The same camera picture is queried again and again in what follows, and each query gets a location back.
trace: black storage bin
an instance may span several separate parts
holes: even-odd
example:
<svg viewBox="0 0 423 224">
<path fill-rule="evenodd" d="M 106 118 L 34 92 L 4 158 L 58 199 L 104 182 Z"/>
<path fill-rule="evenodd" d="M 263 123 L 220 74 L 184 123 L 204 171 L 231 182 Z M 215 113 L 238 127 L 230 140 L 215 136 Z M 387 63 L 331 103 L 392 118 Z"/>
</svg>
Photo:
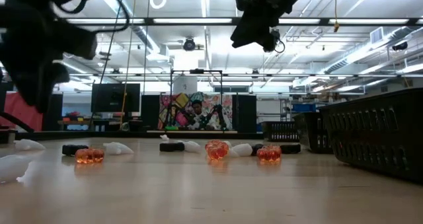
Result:
<svg viewBox="0 0 423 224">
<path fill-rule="evenodd" d="M 293 117 L 299 142 L 314 153 L 333 154 L 328 131 L 320 112 L 304 112 Z"/>
<path fill-rule="evenodd" d="M 423 182 L 423 89 L 319 108 L 336 158 Z"/>
<path fill-rule="evenodd" d="M 295 122 L 262 122 L 262 129 L 266 141 L 299 141 Z"/>
</svg>

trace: colorful backdrop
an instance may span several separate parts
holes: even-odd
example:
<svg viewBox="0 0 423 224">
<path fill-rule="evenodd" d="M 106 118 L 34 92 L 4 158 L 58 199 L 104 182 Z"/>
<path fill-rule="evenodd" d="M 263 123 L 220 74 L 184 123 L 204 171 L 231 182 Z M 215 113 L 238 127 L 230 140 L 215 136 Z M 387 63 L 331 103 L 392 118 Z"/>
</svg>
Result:
<svg viewBox="0 0 423 224">
<path fill-rule="evenodd" d="M 183 108 L 185 111 L 190 112 L 192 110 L 191 102 L 195 100 L 203 101 L 203 112 L 210 112 L 214 105 L 220 104 L 220 94 L 204 94 L 197 92 L 194 94 L 174 94 L 172 95 L 172 102 L 178 108 Z M 160 113 L 159 113 L 159 129 L 164 129 L 163 124 L 166 120 L 166 114 L 171 101 L 170 95 L 160 96 Z M 223 116 L 227 122 L 227 129 L 232 130 L 232 95 L 223 95 L 222 99 Z M 177 127 L 185 127 L 188 125 L 188 120 L 184 117 L 181 112 L 175 113 L 176 109 L 172 109 L 171 120 L 176 117 Z M 216 122 L 219 122 L 217 113 L 215 113 Z"/>
</svg>

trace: security camera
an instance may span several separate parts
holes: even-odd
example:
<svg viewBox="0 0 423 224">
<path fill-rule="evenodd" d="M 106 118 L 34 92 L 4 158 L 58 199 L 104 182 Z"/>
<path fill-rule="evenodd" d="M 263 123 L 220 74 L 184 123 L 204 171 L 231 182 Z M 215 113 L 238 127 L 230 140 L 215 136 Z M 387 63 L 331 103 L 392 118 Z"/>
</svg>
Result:
<svg viewBox="0 0 423 224">
<path fill-rule="evenodd" d="M 184 43 L 183 48 L 187 52 L 192 52 L 193 50 L 195 50 L 196 49 L 196 43 L 194 42 L 194 39 L 193 38 L 185 39 L 185 43 Z"/>
</svg>

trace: orange translucent block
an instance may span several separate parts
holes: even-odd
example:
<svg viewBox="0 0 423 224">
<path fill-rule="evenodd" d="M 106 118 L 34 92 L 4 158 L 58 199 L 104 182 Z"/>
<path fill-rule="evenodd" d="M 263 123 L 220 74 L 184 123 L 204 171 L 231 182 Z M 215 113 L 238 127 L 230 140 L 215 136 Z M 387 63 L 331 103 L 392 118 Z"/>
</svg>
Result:
<svg viewBox="0 0 423 224">
<path fill-rule="evenodd" d="M 206 144 L 207 155 L 210 159 L 220 160 L 228 154 L 229 146 L 220 140 L 211 140 Z"/>
<path fill-rule="evenodd" d="M 278 146 L 268 145 L 257 151 L 260 161 L 280 161 L 282 150 Z"/>
<path fill-rule="evenodd" d="M 78 164 L 91 164 L 103 162 L 104 151 L 100 149 L 79 149 L 75 153 Z"/>
</svg>

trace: ceiling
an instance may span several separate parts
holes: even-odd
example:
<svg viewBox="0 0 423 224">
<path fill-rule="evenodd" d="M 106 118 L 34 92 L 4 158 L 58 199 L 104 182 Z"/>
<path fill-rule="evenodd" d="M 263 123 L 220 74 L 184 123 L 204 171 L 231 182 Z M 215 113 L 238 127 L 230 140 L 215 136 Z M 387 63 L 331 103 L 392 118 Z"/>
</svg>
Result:
<svg viewBox="0 0 423 224">
<path fill-rule="evenodd" d="M 163 7 L 154 9 L 149 0 L 125 0 L 129 10 L 135 17 L 240 17 L 242 12 L 236 10 L 235 0 L 166 0 Z M 161 0 L 153 0 L 158 5 Z M 74 1 L 65 7 L 72 8 L 78 4 Z M 113 2 L 110 0 L 90 0 L 82 13 L 78 15 L 65 15 L 63 17 L 77 17 L 83 19 L 92 18 L 116 18 L 116 12 L 112 9 Z M 338 17 L 348 18 L 420 18 L 423 16 L 423 0 L 299 0 L 289 15 L 283 17 L 329 17 L 334 18 L 335 9 Z M 98 27 L 87 27 L 89 30 Z M 199 67 L 221 69 L 227 73 L 251 73 L 252 69 L 259 69 L 261 73 L 317 73 L 315 68 L 326 65 L 335 58 L 342 57 L 348 50 L 354 49 L 363 42 L 369 40 L 369 33 L 377 29 L 377 26 L 341 26 L 338 32 L 333 32 L 332 26 L 279 26 L 278 30 L 283 36 L 286 50 L 282 54 L 264 53 L 257 44 L 250 44 L 241 48 L 232 48 L 230 36 L 234 26 L 144 26 L 144 30 L 158 46 L 167 46 L 169 56 L 182 53 L 181 42 L 187 37 L 194 39 L 197 45 L 202 45 L 198 63 Z M 421 47 L 423 38 L 418 32 L 406 38 L 408 49 L 401 52 L 388 52 L 386 47 L 374 50 L 368 55 L 361 57 L 354 64 L 349 65 L 349 73 L 359 73 L 368 67 L 377 65 L 410 53 Z M 107 52 L 112 34 L 98 35 L 97 52 Z M 171 63 L 145 58 L 150 53 L 146 51 L 144 43 L 133 33 L 130 28 L 113 35 L 113 43 L 110 48 L 111 56 L 107 65 L 107 73 L 113 68 L 119 68 L 125 73 L 129 66 L 130 73 L 143 73 L 144 65 L 146 73 L 169 73 Z M 71 73 L 98 73 L 103 70 L 103 61 L 96 56 L 93 61 L 87 61 L 78 57 L 67 55 L 64 62 L 69 66 Z M 98 77 L 89 77 L 93 81 Z M 295 77 L 276 78 L 266 84 L 277 81 L 293 81 Z M 117 77 L 107 80 L 108 82 L 124 81 L 125 77 Z M 143 77 L 129 77 L 129 81 L 142 81 Z M 146 81 L 165 82 L 168 75 L 160 77 L 146 77 Z M 231 78 L 231 81 L 252 80 L 250 77 Z"/>
</svg>

